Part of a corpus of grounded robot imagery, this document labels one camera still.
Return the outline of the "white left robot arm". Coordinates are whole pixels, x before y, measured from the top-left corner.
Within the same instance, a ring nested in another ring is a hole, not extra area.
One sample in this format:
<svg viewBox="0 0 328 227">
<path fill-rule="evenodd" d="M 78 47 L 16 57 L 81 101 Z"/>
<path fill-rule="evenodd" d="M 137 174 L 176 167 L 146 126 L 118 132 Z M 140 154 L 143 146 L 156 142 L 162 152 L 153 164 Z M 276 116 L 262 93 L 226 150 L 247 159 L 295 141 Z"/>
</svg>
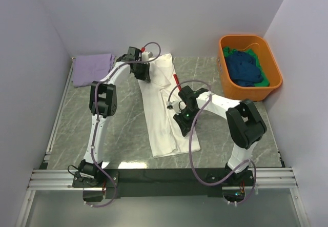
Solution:
<svg viewBox="0 0 328 227">
<path fill-rule="evenodd" d="M 89 109 L 92 114 L 91 132 L 88 146 L 78 171 L 91 187 L 101 184 L 103 170 L 103 146 L 106 130 L 111 117 L 117 110 L 117 86 L 133 74 L 136 79 L 150 82 L 150 56 L 145 56 L 145 47 L 129 47 L 128 52 L 119 57 L 110 72 L 101 80 L 91 84 Z"/>
</svg>

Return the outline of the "white t-shirt red print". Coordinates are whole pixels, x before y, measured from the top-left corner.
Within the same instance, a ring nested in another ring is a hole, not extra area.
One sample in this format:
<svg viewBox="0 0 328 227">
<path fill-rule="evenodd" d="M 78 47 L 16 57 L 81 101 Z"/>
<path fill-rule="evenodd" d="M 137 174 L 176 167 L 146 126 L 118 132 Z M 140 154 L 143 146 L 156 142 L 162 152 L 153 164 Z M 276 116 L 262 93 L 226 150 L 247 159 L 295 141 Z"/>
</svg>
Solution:
<svg viewBox="0 0 328 227">
<path fill-rule="evenodd" d="M 140 80 L 143 110 L 145 113 L 149 143 L 155 158 L 166 157 L 189 151 L 189 138 L 184 137 L 173 119 L 174 110 L 167 109 L 167 101 L 180 100 L 178 89 L 169 97 L 177 85 L 173 57 L 164 54 L 150 62 L 150 83 Z"/>
</svg>

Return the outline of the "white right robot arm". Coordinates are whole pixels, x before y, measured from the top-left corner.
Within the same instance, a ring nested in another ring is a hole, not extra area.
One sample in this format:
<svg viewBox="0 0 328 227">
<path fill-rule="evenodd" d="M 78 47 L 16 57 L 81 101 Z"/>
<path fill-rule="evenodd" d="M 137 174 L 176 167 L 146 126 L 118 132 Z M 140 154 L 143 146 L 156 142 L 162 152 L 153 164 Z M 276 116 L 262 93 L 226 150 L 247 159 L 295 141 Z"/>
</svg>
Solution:
<svg viewBox="0 0 328 227">
<path fill-rule="evenodd" d="M 167 108 L 174 110 L 182 136 L 189 136 L 188 153 L 192 166 L 193 132 L 200 116 L 205 110 L 224 118 L 234 142 L 231 156 L 226 164 L 225 180 L 230 185 L 237 185 L 243 179 L 243 172 L 251 163 L 252 153 L 258 142 L 267 131 L 267 126 L 253 101 L 233 100 L 200 88 L 192 90 L 189 86 L 178 92 L 180 100 L 167 101 Z"/>
</svg>

